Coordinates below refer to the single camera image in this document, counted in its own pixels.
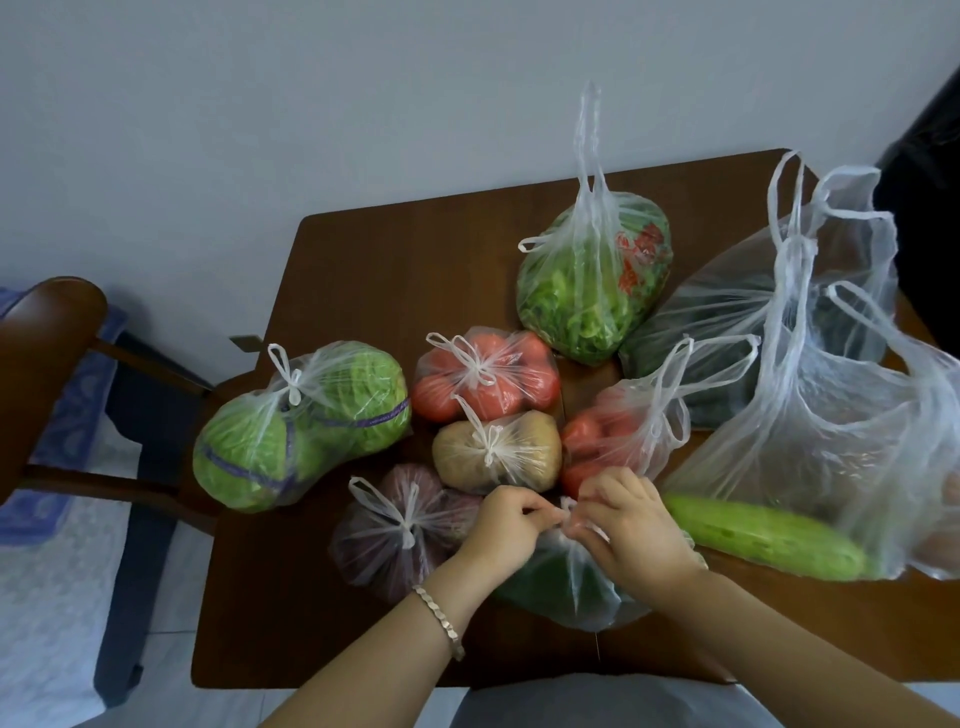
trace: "potato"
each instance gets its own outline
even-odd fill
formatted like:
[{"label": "potato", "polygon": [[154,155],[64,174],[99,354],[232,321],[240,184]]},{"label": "potato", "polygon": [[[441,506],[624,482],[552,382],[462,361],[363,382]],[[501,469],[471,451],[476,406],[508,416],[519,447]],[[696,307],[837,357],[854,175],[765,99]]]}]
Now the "potato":
[{"label": "potato", "polygon": [[[437,433],[433,461],[444,484],[465,493],[483,494],[501,483],[525,486],[538,493],[553,487],[563,447],[550,415],[527,412],[482,426],[485,436],[478,436],[469,422],[447,425]],[[502,427],[498,436],[493,436],[493,427]],[[485,439],[494,443],[490,451]]]}]

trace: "green vegetable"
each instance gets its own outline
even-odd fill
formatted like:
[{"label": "green vegetable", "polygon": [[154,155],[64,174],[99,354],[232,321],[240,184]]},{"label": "green vegetable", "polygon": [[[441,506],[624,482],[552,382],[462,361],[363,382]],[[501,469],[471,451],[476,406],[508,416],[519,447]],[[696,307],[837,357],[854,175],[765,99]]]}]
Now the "green vegetable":
[{"label": "green vegetable", "polygon": [[867,554],[829,526],[750,503],[667,494],[674,521],[698,546],[826,581],[869,578]]},{"label": "green vegetable", "polygon": [[520,266],[516,309],[523,325],[568,358],[596,365],[645,318],[666,281],[673,252],[663,211],[627,192],[619,230],[561,213]]},{"label": "green vegetable", "polygon": [[409,428],[406,382],[389,354],[336,342],[290,364],[300,372],[299,403],[275,376],[266,390],[221,407],[197,438],[197,482],[229,508],[293,503],[328,471],[389,447]]},{"label": "green vegetable", "polygon": [[540,536],[530,560],[494,593],[564,627],[588,632],[626,624],[650,611],[621,592],[582,546],[566,543],[559,531]]}]

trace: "knotted plastic bag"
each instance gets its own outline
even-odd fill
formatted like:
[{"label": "knotted plastic bag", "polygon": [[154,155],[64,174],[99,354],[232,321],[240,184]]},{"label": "knotted plastic bag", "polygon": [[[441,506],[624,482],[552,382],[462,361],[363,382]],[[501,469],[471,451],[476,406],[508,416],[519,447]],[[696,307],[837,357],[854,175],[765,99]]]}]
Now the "knotted plastic bag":
[{"label": "knotted plastic bag", "polygon": [[337,465],[392,445],[410,426],[400,365],[357,341],[294,360],[271,344],[277,373],[266,389],[227,402],[193,450],[211,496],[248,513],[299,500]]},{"label": "knotted plastic bag", "polygon": [[597,151],[599,122],[600,91],[591,83],[574,139],[580,192],[546,231],[520,242],[527,255],[516,280],[523,325],[591,366],[610,358],[650,312],[673,261],[663,210],[607,188]]},{"label": "knotted plastic bag", "polygon": [[453,397],[467,421],[447,425],[433,440],[433,463],[446,485],[483,495],[501,484],[538,493],[554,486],[562,449],[550,415],[531,410],[483,423],[463,398]]},{"label": "knotted plastic bag", "polygon": [[[600,392],[592,407],[580,412],[564,427],[564,493],[578,497],[580,484],[604,468],[630,468],[637,475],[655,478],[670,453],[690,439],[690,415],[685,398],[725,387],[746,374],[758,353],[760,337],[753,334],[720,336],[706,341],[686,337],[677,342],[649,376],[621,379]],[[740,358],[726,357],[730,366],[702,381],[692,380],[689,362],[698,353],[747,351]]]},{"label": "knotted plastic bag", "polygon": [[430,333],[426,340],[434,349],[417,362],[411,400],[414,411],[431,422],[462,417],[453,395],[485,422],[527,408],[549,409],[560,395],[553,353],[531,331],[472,327],[466,336]]},{"label": "knotted plastic bag", "polygon": [[396,604],[466,538],[482,499],[443,487],[423,465],[397,465],[379,490],[362,477],[333,531],[330,557],[344,579]]},{"label": "knotted plastic bag", "polygon": [[[773,199],[786,160],[770,184]],[[875,167],[839,167],[817,184],[810,202],[795,211],[795,223],[816,239],[819,253],[808,285],[810,333],[830,353],[879,361],[883,342],[843,314],[824,296],[833,282],[847,280],[864,288],[888,314],[894,311],[897,275],[897,228],[893,215],[874,210],[873,193],[880,171]],[[783,237],[790,217],[777,220],[770,206],[769,225],[729,248],[685,280],[648,321],[634,330],[620,348],[624,374],[647,376],[684,336],[704,340],[716,336],[761,334],[777,286],[774,233]],[[746,345],[724,352],[703,351],[689,363],[689,373],[706,378],[725,369],[746,351]],[[715,429],[753,397],[759,364],[734,384],[686,398],[695,427]]]},{"label": "knotted plastic bag", "polygon": [[[827,351],[809,305],[818,245],[802,228],[803,168],[784,234],[774,217],[782,165],[768,198],[776,288],[756,393],[661,483],[663,502],[700,546],[826,580],[896,578],[957,463],[957,397],[942,353],[846,281],[826,287],[825,304],[885,342],[908,374]],[[887,215],[821,210],[881,224]]]}]

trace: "chair backrest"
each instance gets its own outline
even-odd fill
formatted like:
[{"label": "chair backrest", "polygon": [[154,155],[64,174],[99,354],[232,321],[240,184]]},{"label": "chair backrest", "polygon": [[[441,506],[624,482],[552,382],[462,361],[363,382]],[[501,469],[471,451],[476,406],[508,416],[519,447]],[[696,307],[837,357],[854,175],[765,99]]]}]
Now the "chair backrest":
[{"label": "chair backrest", "polygon": [[17,487],[60,392],[97,339],[107,298],[88,280],[54,278],[0,318],[0,503]]}]

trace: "white wall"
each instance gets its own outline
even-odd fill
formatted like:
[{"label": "white wall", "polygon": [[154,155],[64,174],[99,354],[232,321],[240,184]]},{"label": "white wall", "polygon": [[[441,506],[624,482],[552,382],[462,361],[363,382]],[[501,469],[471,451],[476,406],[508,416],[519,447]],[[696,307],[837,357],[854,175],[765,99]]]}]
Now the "white wall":
[{"label": "white wall", "polygon": [[572,176],[587,78],[611,170],[793,146],[824,171],[960,64],[956,0],[333,5],[3,0],[0,284],[92,279],[218,380],[301,217]]}]

